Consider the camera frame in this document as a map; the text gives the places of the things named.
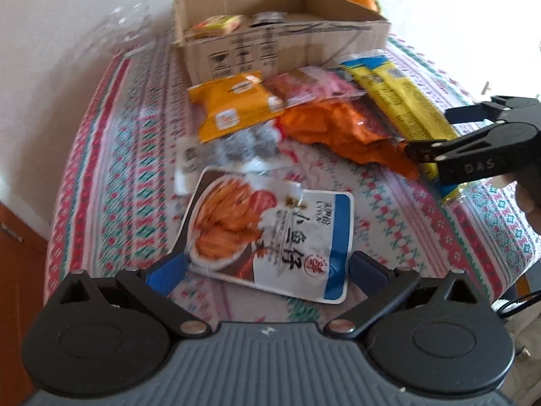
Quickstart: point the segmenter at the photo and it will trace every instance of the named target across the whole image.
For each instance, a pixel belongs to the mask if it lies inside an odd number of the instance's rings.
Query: ribbed gray surface
[[[495,392],[452,401],[400,392],[372,369],[355,343],[328,339],[315,324],[225,323],[210,338],[182,342],[166,367],[130,391],[93,400],[41,391],[25,405],[75,404],[504,406],[509,402]]]

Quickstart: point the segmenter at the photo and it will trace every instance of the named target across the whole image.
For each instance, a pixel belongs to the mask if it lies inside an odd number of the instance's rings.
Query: wooden door
[[[32,393],[21,344],[43,306],[47,243],[0,203],[0,404]]]

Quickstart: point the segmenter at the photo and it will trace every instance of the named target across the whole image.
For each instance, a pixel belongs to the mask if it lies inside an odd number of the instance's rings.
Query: crumpled orange bag
[[[377,162],[417,180],[419,170],[404,154],[404,144],[372,131],[367,126],[369,114],[360,104],[323,100],[287,108],[279,124],[286,136],[301,143],[324,143],[356,163]]]

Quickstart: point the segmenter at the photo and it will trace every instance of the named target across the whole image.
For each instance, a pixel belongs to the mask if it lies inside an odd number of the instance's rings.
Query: bowl of fried fish picture
[[[220,270],[236,261],[248,244],[261,238],[261,215],[250,209],[253,192],[243,178],[229,175],[205,189],[188,226],[188,251],[194,265]]]

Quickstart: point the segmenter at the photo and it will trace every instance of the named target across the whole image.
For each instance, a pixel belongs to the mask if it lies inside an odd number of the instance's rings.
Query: tablecloth
[[[193,132],[174,46],[163,35],[110,62],[77,132],[58,193],[45,299],[73,269],[91,276],[145,268],[175,242],[189,197],[174,192],[175,139]],[[472,102],[445,72],[391,36],[388,57],[440,109]],[[463,126],[460,131],[470,130]],[[377,164],[348,162],[320,145],[288,142],[299,163],[272,176],[355,197],[353,248],[388,267],[423,275],[464,269],[494,300],[541,254],[513,186],[486,181],[450,206],[421,182]],[[310,303],[189,274],[170,297],[211,324],[219,320],[323,322],[364,298],[350,283],[338,306]]]

